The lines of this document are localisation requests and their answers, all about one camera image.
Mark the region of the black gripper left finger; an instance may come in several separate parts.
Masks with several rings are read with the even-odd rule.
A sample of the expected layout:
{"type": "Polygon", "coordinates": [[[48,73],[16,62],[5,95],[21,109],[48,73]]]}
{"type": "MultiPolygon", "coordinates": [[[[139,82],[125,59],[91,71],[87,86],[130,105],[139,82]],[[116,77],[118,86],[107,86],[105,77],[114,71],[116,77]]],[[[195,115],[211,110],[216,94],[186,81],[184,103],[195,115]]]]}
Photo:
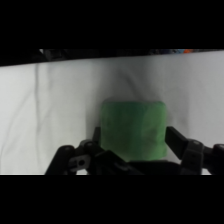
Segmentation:
{"type": "Polygon", "coordinates": [[[100,147],[101,128],[96,127],[91,140],[82,141],[77,148],[61,146],[55,153],[46,175],[76,175],[85,170],[89,175],[141,175],[111,151],[100,147]]]}

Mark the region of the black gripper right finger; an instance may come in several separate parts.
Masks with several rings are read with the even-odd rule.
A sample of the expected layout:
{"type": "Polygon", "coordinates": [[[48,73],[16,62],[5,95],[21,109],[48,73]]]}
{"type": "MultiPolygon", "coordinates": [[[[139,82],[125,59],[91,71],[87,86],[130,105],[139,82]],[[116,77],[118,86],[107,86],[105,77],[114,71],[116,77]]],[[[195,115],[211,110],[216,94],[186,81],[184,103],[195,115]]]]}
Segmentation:
{"type": "Polygon", "coordinates": [[[166,128],[165,142],[181,161],[181,175],[201,175],[203,169],[212,175],[224,175],[224,144],[209,148],[197,140],[187,139],[174,127],[166,128]]]}

